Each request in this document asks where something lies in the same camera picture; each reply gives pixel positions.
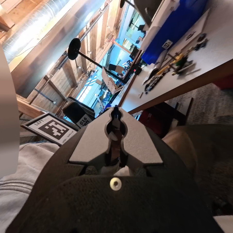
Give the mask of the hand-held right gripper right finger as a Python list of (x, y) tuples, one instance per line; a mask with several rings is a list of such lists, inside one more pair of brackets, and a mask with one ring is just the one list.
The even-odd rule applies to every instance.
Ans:
[(128, 167), (162, 165), (163, 161), (149, 136), (146, 127), (133, 116), (119, 108), (121, 122), (126, 133), (122, 139), (122, 150), (127, 156)]

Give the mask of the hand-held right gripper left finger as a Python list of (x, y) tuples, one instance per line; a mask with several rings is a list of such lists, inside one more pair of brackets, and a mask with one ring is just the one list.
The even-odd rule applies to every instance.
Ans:
[(102, 115), (87, 125), (69, 162), (71, 164), (94, 167), (111, 164), (111, 143), (115, 141), (113, 133), (115, 107), (108, 108)]

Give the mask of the yellow black lego gear assembly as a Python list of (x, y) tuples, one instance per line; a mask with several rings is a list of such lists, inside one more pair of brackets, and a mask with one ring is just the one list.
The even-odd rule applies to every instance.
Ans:
[(193, 60), (188, 61), (189, 53), (180, 53), (175, 60), (173, 60), (168, 66), (173, 69), (172, 76), (181, 75), (184, 71), (192, 68), (196, 65)]

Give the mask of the lego instruction booklet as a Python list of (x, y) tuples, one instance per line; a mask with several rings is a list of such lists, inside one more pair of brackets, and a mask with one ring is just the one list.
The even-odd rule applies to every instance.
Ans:
[(155, 63), (155, 67), (151, 72), (150, 76), (156, 75), (158, 71), (160, 71), (165, 66), (169, 65), (180, 53), (190, 53), (191, 49), (184, 50), (186, 46), (188, 46), (196, 37), (200, 36), (203, 31), (204, 24), (208, 17), (210, 8), (206, 10), (206, 12), (197, 20), (197, 22), (178, 40), (178, 42), (169, 50), (163, 51), (157, 62)]

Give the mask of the dark under-desk cabinet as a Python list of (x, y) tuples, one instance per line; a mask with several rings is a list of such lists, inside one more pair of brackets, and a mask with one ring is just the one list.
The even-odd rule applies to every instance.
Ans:
[(162, 102), (143, 110), (138, 121), (163, 138), (172, 128), (186, 124), (192, 103), (193, 98), (188, 98), (178, 110), (178, 102), (173, 106)]

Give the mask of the black round base stand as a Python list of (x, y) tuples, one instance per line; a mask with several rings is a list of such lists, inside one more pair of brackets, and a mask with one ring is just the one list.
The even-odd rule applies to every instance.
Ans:
[[(94, 65), (98, 66), (101, 69), (105, 69), (105, 67), (101, 66), (99, 63), (95, 62), (93, 59), (89, 58), (88, 56), (86, 56), (85, 54), (83, 54), (82, 52), (80, 52), (80, 48), (81, 48), (81, 41), (79, 38), (74, 38), (72, 39), (72, 41), (69, 44), (68, 47), (68, 58), (70, 60), (75, 60), (78, 55), (81, 55), (82, 57), (84, 57), (86, 60), (90, 61), (91, 63), (93, 63)], [(127, 82), (125, 80), (123, 80), (122, 78), (118, 77), (117, 75), (115, 75), (114, 73), (112, 73), (111, 71), (105, 69), (105, 71), (112, 75), (114, 78), (116, 78), (117, 80), (119, 80), (121, 83), (126, 84)]]
[(123, 8), (125, 3), (128, 3), (130, 6), (132, 6), (133, 8), (136, 9), (135, 5), (133, 3), (131, 3), (129, 0), (121, 0), (120, 1), (120, 8)]

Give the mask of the blue plastic storage bin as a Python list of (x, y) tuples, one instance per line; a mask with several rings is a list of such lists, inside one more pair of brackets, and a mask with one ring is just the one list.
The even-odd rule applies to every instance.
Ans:
[(157, 10), (140, 49), (142, 60), (155, 64), (164, 50), (169, 50), (204, 13), (207, 0), (164, 0)]

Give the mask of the dark grey monitor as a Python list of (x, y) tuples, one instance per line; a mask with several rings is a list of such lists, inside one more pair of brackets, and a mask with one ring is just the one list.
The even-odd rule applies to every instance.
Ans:
[(161, 2), (162, 0), (134, 0), (136, 9), (139, 11), (148, 27), (150, 27), (152, 19)]

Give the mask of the silver ventilation duct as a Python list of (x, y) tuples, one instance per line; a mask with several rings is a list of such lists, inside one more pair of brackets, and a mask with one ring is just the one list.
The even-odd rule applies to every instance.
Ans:
[(1, 0), (14, 25), (0, 44), (16, 94), (27, 98), (105, 0)]

